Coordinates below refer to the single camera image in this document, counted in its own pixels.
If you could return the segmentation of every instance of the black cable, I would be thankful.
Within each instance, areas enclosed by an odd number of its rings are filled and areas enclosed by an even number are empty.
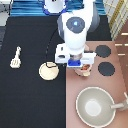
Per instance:
[[[12,0],[10,1],[10,4],[9,4],[9,16],[10,16],[10,10],[11,10],[11,8],[10,8],[11,3],[12,3]]]
[[[46,66],[48,67],[48,68],[53,68],[53,67],[57,67],[57,66],[66,66],[66,65],[64,65],[64,64],[56,64],[56,66],[51,66],[51,67],[49,67],[48,65],[47,65],[47,54],[48,54],[48,48],[49,48],[49,45],[50,45],[50,43],[51,43],[51,41],[52,41],[52,38],[53,38],[53,36],[54,36],[54,34],[56,33],[56,31],[58,30],[58,28],[56,28],[55,30],[54,30],[54,32],[52,33],[52,35],[51,35],[51,38],[50,38],[50,41],[49,41],[49,43],[48,43],[48,45],[47,45],[47,49],[46,49]]]

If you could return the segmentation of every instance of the black table surface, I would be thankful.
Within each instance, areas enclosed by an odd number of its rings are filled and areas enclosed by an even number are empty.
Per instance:
[[[53,81],[43,80],[47,43],[57,28],[58,16],[9,17],[0,51],[0,128],[66,128],[66,69],[59,67]],[[53,36],[48,61],[54,62],[58,32]],[[21,47],[21,67],[10,62]]]

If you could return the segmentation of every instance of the flatbread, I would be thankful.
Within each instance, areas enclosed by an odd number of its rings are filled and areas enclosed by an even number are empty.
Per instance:
[[[53,62],[47,62],[49,67],[56,66]],[[39,74],[44,80],[53,80],[58,76],[59,69],[57,67],[48,68],[46,63],[42,64],[39,68]]]

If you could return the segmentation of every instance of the black cloth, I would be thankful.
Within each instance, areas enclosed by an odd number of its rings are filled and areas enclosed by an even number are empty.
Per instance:
[[[88,33],[87,41],[112,41],[107,15],[100,15],[99,26]]]
[[[111,49],[106,45],[99,45],[96,47],[96,51],[98,56],[105,58],[111,54]]]
[[[0,51],[0,128],[66,128],[66,69],[59,67],[53,81],[43,80],[47,43],[57,28],[57,16],[9,17]],[[58,32],[53,36],[48,61],[54,62]],[[21,47],[21,67],[10,62]]]
[[[115,73],[115,67],[109,62],[100,63],[98,70],[103,76],[112,76]]]

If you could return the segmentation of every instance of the burner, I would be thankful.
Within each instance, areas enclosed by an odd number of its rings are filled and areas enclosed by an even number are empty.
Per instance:
[[[112,76],[115,72],[114,66],[109,62],[100,63],[98,70],[103,76]]]
[[[106,45],[99,45],[96,48],[96,53],[100,57],[108,57],[111,54],[111,49]]]

